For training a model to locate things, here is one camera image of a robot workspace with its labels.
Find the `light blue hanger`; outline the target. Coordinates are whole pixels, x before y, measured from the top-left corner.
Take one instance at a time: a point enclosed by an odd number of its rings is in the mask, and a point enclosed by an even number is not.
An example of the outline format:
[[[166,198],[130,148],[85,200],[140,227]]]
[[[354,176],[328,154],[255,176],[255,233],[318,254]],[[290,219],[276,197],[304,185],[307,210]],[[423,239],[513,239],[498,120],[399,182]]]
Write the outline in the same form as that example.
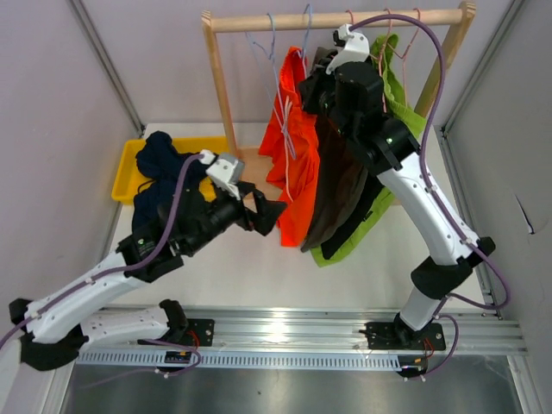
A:
[[[296,52],[296,55],[300,58],[300,63],[303,69],[303,75],[304,75],[304,78],[306,78],[307,77],[306,47],[307,47],[307,43],[309,40],[310,31],[311,31],[312,15],[313,15],[312,6],[310,3],[306,4],[303,14],[308,16],[308,22],[307,22],[307,27],[304,31],[304,38],[303,38],[301,48],[299,51]],[[280,126],[280,132],[284,136],[285,155],[291,156],[292,159],[295,160],[297,158],[297,153],[296,153],[295,146],[292,142],[291,134],[288,129],[289,117],[292,110],[292,102],[289,97],[282,99],[280,90],[278,90],[277,92],[277,97],[279,101],[279,108],[281,111],[281,119],[279,120],[279,126]]]
[[[270,40],[269,47],[264,47],[261,43],[259,43],[254,38],[254,36],[249,31],[245,32],[245,38],[248,42],[249,49],[254,57],[254,62],[260,74],[261,81],[266,91],[267,97],[269,101],[271,101],[272,100],[271,90],[270,90],[270,87],[268,86],[268,81],[267,81],[267,78],[265,77],[265,73],[263,72],[263,66],[260,63],[260,56],[257,53],[257,51],[261,51],[265,59],[270,63],[270,67],[273,75],[273,81],[275,85],[275,93],[279,94],[279,75],[277,73],[276,64],[275,64],[276,29],[274,25],[273,16],[270,12],[267,13],[267,17],[270,22],[270,30],[272,33],[272,38]]]

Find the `orange mesh shorts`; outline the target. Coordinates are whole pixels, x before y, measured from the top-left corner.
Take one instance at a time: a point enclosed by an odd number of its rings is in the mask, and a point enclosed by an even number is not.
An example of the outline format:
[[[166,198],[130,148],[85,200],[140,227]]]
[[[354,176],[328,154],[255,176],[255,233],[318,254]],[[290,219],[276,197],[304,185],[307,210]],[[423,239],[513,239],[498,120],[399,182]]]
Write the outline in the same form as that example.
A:
[[[281,190],[279,200],[287,207],[278,220],[280,243],[283,247],[297,248],[305,237],[314,213],[317,179],[320,165],[316,120],[302,110],[298,84],[303,81],[303,69],[296,55],[299,47],[290,47],[279,70],[279,89],[282,99],[289,97],[292,110],[289,132],[297,158],[285,155],[284,136],[280,132],[281,111],[277,94],[273,111],[259,147],[259,155],[272,159],[266,182]]]

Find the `navy blue shorts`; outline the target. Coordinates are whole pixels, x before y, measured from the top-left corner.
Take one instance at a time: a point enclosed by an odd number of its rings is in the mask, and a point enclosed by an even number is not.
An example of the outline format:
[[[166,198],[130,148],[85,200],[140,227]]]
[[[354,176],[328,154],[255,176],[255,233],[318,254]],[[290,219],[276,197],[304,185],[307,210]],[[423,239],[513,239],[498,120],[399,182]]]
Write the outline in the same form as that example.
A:
[[[138,171],[145,176],[150,186],[139,187],[134,197],[132,230],[136,231],[158,216],[158,207],[170,206],[176,190],[180,170],[191,153],[180,153],[173,145],[172,137],[162,131],[152,133],[145,147],[135,156]],[[207,166],[195,160],[185,175],[179,212],[198,213],[208,207],[208,202],[199,190],[200,182],[207,178]]]

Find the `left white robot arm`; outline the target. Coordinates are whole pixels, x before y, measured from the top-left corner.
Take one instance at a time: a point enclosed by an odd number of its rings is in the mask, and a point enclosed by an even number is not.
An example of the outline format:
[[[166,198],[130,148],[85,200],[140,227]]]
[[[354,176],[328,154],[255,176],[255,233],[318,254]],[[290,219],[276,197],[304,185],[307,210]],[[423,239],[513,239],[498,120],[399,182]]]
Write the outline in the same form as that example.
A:
[[[184,191],[178,206],[160,205],[152,220],[67,287],[41,300],[12,301],[10,318],[22,331],[20,362],[45,372],[75,361],[95,346],[186,345],[190,323],[176,300],[164,299],[127,314],[100,316],[98,311],[181,268],[185,257],[192,257],[233,225],[268,235],[286,204],[266,199],[251,183],[240,182],[237,188],[236,197],[217,190],[210,202],[198,191]]]

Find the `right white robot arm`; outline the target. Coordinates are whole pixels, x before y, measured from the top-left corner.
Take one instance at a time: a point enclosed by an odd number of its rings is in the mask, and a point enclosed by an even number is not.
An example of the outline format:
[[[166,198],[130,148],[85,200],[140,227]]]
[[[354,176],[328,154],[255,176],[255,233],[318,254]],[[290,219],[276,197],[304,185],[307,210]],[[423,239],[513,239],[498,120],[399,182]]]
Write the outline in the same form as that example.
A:
[[[377,100],[384,82],[368,53],[319,48],[298,89],[303,110],[338,134],[368,181],[400,199],[427,245],[430,255],[411,272],[414,288],[394,319],[395,341],[413,348],[453,290],[494,251],[494,241],[478,237],[450,209],[425,164],[425,143],[385,114]]]

